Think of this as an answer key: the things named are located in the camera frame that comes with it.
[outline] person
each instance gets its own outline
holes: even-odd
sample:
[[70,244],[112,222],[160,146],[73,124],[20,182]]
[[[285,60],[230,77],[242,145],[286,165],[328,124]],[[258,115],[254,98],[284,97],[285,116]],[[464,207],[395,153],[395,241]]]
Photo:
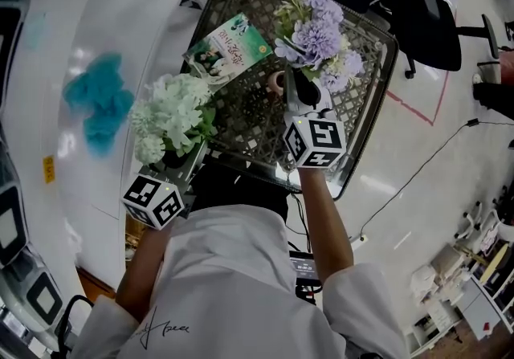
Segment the person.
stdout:
[[148,229],[118,287],[100,296],[71,358],[409,357],[382,273],[353,263],[318,169],[299,169],[323,310],[295,295],[288,192],[204,166],[195,211]]

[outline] book cover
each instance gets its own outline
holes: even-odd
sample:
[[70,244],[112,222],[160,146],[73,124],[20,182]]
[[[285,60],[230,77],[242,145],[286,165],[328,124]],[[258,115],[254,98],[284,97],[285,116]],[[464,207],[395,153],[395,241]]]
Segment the book cover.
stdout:
[[238,14],[191,47],[183,56],[192,74],[203,78],[212,92],[272,53],[245,14]]

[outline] white floor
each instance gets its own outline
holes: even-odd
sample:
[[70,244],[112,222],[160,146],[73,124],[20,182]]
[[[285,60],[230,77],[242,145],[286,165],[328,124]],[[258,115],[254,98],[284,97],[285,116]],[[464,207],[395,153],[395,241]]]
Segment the white floor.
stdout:
[[[498,44],[508,45],[504,21],[512,20],[514,14],[509,14],[506,2],[452,0],[457,25],[480,26],[480,15],[485,13]],[[390,84],[393,95],[386,97],[357,171],[337,202],[349,235],[357,237],[362,224],[460,125],[476,117],[510,121],[481,108],[471,94],[476,63],[490,58],[487,41],[460,40],[463,66],[448,74],[446,87],[446,72],[423,69],[420,64],[415,78],[405,80],[406,58],[398,56]],[[477,200],[490,204],[501,186],[510,183],[514,152],[507,147],[513,138],[514,128],[510,126],[481,124],[463,129],[365,228],[369,241],[355,252],[355,259],[380,266],[402,327],[425,315],[411,299],[411,273],[430,262],[444,243],[453,239],[465,210]],[[289,209],[289,225],[302,231],[293,201]],[[289,234],[291,241],[305,248],[304,236]]]

